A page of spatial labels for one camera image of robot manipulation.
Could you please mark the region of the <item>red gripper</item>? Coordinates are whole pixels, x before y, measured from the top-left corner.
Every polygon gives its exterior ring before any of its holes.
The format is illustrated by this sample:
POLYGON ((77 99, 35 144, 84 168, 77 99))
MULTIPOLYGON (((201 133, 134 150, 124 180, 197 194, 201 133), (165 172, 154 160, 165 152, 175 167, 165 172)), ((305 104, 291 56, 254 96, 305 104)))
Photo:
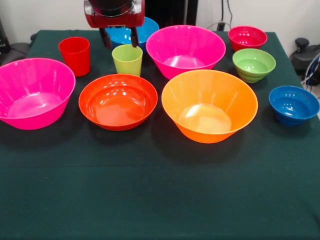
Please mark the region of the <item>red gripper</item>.
POLYGON ((136 27, 141 27, 145 19, 144 0, 85 0, 84 14, 92 28, 99 28, 104 46, 112 49, 112 41, 105 28, 128 27, 131 30, 131 44, 139 45, 136 27))

